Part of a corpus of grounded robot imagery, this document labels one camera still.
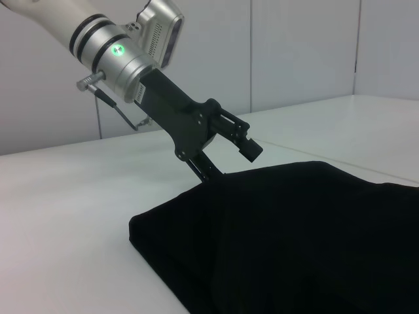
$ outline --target black fabric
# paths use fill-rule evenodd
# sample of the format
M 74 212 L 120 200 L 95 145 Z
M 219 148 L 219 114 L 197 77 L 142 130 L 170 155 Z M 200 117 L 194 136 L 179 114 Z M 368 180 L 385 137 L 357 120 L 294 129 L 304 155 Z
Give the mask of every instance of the black fabric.
M 192 314 L 419 313 L 419 190 L 322 162 L 223 175 L 130 222 Z

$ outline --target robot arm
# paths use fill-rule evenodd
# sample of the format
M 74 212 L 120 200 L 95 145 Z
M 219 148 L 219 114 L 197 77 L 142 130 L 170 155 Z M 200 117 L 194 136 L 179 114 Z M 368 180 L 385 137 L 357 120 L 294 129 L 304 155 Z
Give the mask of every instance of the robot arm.
M 118 26 L 87 0 L 0 0 L 8 9 L 42 25 L 92 71 L 79 81 L 118 111 L 117 104 L 95 84 L 103 81 L 126 103 L 135 103 L 169 133 L 176 156 L 202 181 L 221 172 L 202 150 L 216 134 L 232 141 L 249 161 L 263 151 L 247 139 L 250 125 L 210 99 L 200 104 L 161 73 L 173 54 L 184 17 L 171 0 L 150 0 L 135 22 Z

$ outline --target black ring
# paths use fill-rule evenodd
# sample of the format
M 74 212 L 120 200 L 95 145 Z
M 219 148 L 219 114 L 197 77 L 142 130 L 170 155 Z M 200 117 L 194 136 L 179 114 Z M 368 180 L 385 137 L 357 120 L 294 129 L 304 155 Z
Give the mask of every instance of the black ring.
M 78 26 L 78 28 L 76 28 L 76 30 L 73 33 L 73 36 L 71 36 L 70 39 L 70 52 L 71 54 L 74 56 L 74 44 L 76 43 L 76 39 L 77 37 L 80 35 L 81 31 L 91 22 L 94 21 L 98 18 L 107 18 L 105 15 L 103 14 L 94 14 L 90 17 L 88 17 L 87 19 L 85 19 L 83 22 L 81 22 L 81 24 Z
M 119 41 L 120 39 L 123 38 L 130 38 L 127 34 L 119 34 L 116 35 L 114 37 L 112 37 L 111 39 L 109 39 L 105 44 L 103 44 L 102 48 L 99 49 L 98 53 L 96 54 L 96 57 L 94 57 L 93 60 L 93 64 L 92 64 L 92 72 L 96 74 L 97 72 L 97 68 L 98 68 L 98 64 L 100 59 L 102 58 L 103 54 L 105 53 L 105 51 L 116 41 Z
M 80 62 L 81 62 L 81 55 L 83 53 L 84 46 L 86 46 L 86 44 L 87 44 L 88 40 L 91 38 L 91 36 L 93 34 L 95 34 L 95 32 L 97 30 L 99 30 L 100 28 L 102 28 L 103 26 L 108 26 L 108 25 L 115 25 L 115 23 L 113 23 L 110 20 L 100 21 L 95 26 L 93 26 L 91 29 L 89 29 L 87 31 L 87 33 L 83 36 L 83 39 L 81 40 L 81 42 L 79 44 L 79 47 L 77 49 L 77 59 L 79 59 Z

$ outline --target white table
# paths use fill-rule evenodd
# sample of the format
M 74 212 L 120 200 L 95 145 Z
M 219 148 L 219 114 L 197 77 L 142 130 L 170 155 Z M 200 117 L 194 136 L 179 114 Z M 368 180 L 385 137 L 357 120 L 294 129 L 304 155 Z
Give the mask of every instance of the white table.
M 368 133 L 372 127 L 360 127 L 368 126 L 362 106 L 354 109 L 347 97 L 244 116 L 264 148 L 254 164 L 224 139 L 217 138 L 206 152 L 224 172 L 323 160 L 372 182 L 417 185 L 415 169 L 403 172 L 419 157 L 415 138 L 401 146 L 396 138 L 379 136 L 387 136 L 388 128 L 397 136 L 412 131 L 413 105 L 403 120 L 388 100 L 371 101 L 377 116 L 386 117 L 373 134 Z M 316 121 L 328 130 L 317 128 Z M 356 134 L 362 145 L 348 149 Z M 387 145 L 406 149 L 397 155 L 403 167 L 386 167 L 393 160 L 382 155 L 391 151 Z M 0 313 L 187 313 L 128 242 L 131 217 L 200 182 L 173 150 L 170 137 L 157 131 L 0 157 Z M 373 156 L 380 167 L 372 169 L 390 175 L 366 169 Z M 410 180 L 402 179 L 405 174 Z

